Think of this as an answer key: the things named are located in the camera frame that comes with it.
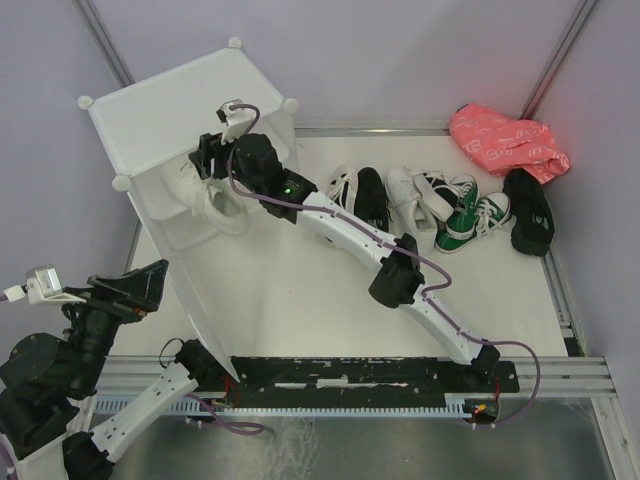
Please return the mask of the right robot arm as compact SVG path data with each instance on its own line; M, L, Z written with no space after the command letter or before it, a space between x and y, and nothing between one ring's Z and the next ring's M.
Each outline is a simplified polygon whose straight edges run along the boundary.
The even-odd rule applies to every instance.
M370 296L426 329L460 365L459 379L467 389L481 391L494 381L499 351L454 320L438 300L421 272L427 261L411 235L395 237L338 206L313 182L284 167L264 134L245 134L229 143L219 134L204 134L188 158L201 179L228 183L272 216L328 238L372 269Z

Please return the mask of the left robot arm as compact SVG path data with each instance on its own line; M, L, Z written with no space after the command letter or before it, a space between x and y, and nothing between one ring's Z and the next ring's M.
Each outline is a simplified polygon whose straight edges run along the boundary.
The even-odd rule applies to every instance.
M69 433L78 402L94 396L119 328L158 310L168 261L119 277L92 276L84 288L65 287L51 265L31 270L9 301L61 308L70 326L63 337L30 334L1 367L1 433L15 462L15 479L108 479L131 443L172 404L209 391L223 368L197 339L182 344L158 379L117 415L90 431Z

